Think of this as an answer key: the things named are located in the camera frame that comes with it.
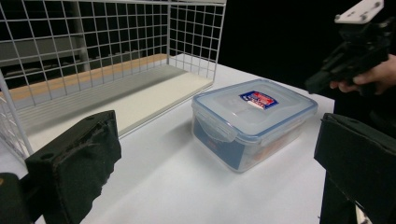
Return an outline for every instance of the black background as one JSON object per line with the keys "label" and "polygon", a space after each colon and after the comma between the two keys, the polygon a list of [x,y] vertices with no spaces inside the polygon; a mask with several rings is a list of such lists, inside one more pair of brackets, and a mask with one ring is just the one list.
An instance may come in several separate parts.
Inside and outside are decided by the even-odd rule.
{"label": "black background", "polygon": [[[227,1],[219,63],[259,77],[304,89],[304,82],[343,42],[341,24],[334,22],[358,0]],[[385,7],[372,22],[395,15],[396,2]],[[339,90],[319,94],[335,100],[334,113],[370,124],[373,101],[357,92]]]}

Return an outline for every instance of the blue label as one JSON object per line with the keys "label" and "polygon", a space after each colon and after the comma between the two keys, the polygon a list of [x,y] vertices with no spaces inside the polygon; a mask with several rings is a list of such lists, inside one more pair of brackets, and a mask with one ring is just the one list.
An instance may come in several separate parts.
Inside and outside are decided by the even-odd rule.
{"label": "blue label", "polygon": [[268,109],[274,105],[279,104],[279,102],[273,97],[259,91],[250,91],[239,96],[248,104],[261,109]]}

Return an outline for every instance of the white bracket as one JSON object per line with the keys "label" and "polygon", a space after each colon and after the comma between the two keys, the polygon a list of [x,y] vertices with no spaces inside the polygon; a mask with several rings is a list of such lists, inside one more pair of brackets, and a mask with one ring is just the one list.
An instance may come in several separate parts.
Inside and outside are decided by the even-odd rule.
{"label": "white bracket", "polygon": [[370,21],[382,8],[384,0],[362,0],[342,15],[335,16],[335,23],[364,24]]}

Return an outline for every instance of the transparent plastic box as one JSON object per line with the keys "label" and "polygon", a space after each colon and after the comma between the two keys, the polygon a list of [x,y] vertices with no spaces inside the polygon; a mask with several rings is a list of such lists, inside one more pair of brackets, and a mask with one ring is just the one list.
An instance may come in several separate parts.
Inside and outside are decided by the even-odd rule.
{"label": "transparent plastic box", "polygon": [[236,172],[245,172],[296,139],[317,113],[314,100],[267,79],[192,98],[193,135]]}

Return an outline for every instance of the table surface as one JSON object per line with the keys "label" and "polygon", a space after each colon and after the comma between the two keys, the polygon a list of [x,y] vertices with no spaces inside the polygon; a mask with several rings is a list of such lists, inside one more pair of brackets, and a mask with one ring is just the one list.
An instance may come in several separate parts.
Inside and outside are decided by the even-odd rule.
{"label": "table surface", "polygon": [[[209,90],[256,78],[219,64]],[[318,224],[325,170],[314,151],[320,119],[333,112],[333,100],[284,86],[317,101],[318,113],[275,155],[233,172],[193,138],[187,100],[121,138],[122,158],[81,223]],[[0,172],[26,175],[3,147]]]}

